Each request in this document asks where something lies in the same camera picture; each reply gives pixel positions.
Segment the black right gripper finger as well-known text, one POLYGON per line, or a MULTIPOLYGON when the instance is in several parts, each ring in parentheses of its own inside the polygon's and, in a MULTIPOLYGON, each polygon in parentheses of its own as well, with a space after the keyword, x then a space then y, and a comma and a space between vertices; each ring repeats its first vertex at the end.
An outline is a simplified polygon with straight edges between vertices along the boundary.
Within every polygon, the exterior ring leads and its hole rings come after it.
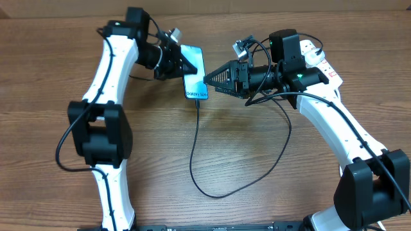
POLYGON ((231 61, 204 76, 204 83, 222 89, 232 89, 231 61))
POLYGON ((233 92, 229 89, 223 89, 223 88, 220 88, 220 87, 215 87, 214 89, 215 89, 216 92, 219 92, 219 93, 222 93, 222 94, 230 95, 230 96, 233 96, 235 98, 240 97, 240 95, 237 92, 233 92))

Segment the blue smartphone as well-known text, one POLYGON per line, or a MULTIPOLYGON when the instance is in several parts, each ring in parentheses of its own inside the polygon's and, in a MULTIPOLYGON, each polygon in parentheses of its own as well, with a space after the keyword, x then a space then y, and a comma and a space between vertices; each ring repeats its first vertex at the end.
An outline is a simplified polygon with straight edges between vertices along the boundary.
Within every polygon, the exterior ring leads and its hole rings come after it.
POLYGON ((204 83, 204 57, 200 47, 182 44, 182 54, 197 68, 196 74, 185 74, 183 77, 185 97, 187 99, 208 99, 208 89, 204 83))

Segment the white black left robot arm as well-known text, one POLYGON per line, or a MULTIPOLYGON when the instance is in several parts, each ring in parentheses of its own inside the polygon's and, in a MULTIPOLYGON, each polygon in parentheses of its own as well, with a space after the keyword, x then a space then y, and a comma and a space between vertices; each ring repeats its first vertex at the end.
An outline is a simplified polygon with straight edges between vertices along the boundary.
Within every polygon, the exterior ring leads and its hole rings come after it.
POLYGON ((130 73, 135 64, 153 71, 156 80, 198 74, 200 66, 182 53, 180 31, 158 30, 156 43, 148 42, 153 18, 143 8, 129 7, 125 20, 111 20, 97 30, 103 38, 103 52, 94 79, 81 101, 68 105, 69 127, 57 144, 55 160, 64 171, 60 150, 68 135, 73 136, 86 171, 98 185, 103 220, 98 230, 136 230, 127 160, 133 146, 133 133, 123 109, 130 73))

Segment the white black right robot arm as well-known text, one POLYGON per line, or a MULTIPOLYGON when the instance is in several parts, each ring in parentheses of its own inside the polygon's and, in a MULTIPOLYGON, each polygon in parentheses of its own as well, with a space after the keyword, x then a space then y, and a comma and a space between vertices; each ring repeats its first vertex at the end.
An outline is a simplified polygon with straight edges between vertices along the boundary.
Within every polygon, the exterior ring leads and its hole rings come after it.
POLYGON ((294 230, 368 230, 377 222, 410 211, 410 160, 373 138, 343 105, 342 79, 325 59, 315 37, 294 29, 268 36, 268 64, 253 62, 258 42, 234 43, 237 59, 207 74, 217 92, 256 105, 276 97, 287 100, 319 131, 335 154, 340 181, 330 208, 306 216, 294 230))

